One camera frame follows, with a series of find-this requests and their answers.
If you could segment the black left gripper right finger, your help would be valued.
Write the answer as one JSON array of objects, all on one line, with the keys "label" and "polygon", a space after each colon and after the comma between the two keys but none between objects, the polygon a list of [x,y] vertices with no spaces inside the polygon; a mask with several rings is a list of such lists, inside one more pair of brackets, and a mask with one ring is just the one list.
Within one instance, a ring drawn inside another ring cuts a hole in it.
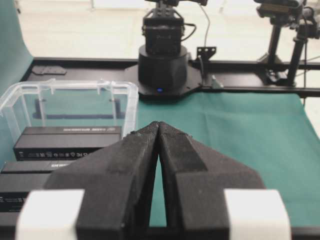
[{"label": "black left gripper right finger", "polygon": [[227,230],[224,189],[265,189],[259,173],[159,123],[160,162],[168,226],[179,230]]}]

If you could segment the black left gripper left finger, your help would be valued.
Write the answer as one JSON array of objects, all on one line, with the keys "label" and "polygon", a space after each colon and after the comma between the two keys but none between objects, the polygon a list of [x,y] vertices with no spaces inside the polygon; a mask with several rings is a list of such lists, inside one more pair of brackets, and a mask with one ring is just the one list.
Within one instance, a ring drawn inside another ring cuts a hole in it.
[{"label": "black left gripper left finger", "polygon": [[85,191],[79,232],[143,232],[149,225],[159,122],[52,172],[45,188]]}]

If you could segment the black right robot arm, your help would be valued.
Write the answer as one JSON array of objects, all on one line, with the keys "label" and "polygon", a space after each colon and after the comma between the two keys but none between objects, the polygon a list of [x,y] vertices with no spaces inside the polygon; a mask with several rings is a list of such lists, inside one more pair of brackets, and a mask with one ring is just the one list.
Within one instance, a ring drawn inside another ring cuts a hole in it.
[{"label": "black right robot arm", "polygon": [[177,88],[188,78],[203,80],[202,70],[189,65],[188,50],[182,42],[197,30],[175,9],[178,0],[157,0],[142,21],[145,44],[139,49],[138,80],[153,88]]}]

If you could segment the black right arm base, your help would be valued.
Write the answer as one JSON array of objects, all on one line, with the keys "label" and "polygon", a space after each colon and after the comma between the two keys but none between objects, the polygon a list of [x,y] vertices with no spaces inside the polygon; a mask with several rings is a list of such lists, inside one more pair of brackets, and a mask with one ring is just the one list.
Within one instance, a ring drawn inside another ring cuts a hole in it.
[{"label": "black right arm base", "polygon": [[193,92],[213,90],[215,75],[204,66],[194,67],[192,61],[139,61],[124,70],[124,79],[138,87],[145,99],[177,99]]}]

